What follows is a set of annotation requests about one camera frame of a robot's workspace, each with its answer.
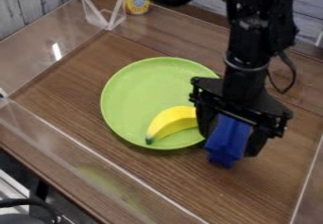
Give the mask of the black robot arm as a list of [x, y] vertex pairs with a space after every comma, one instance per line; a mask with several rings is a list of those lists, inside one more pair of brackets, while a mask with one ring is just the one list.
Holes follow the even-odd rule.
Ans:
[[269, 61], [278, 57], [292, 67], [285, 50], [293, 45], [293, 0], [222, 0], [226, 5], [229, 41], [222, 55], [221, 78], [192, 78], [190, 101], [196, 107], [198, 131], [204, 137], [225, 115], [244, 122], [242, 155], [254, 157], [268, 139], [284, 135], [292, 111], [266, 92]]

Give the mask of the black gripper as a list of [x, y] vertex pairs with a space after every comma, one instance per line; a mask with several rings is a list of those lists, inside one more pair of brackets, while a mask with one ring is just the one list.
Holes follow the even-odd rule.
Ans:
[[221, 95], [221, 78], [192, 77], [190, 84], [193, 89], [189, 101], [196, 107], [200, 135], [204, 138], [209, 137], [218, 123], [218, 114], [242, 121], [254, 128], [246, 140], [242, 156], [256, 157], [266, 139], [284, 135], [292, 111], [265, 89], [261, 89], [248, 102], [234, 102]]

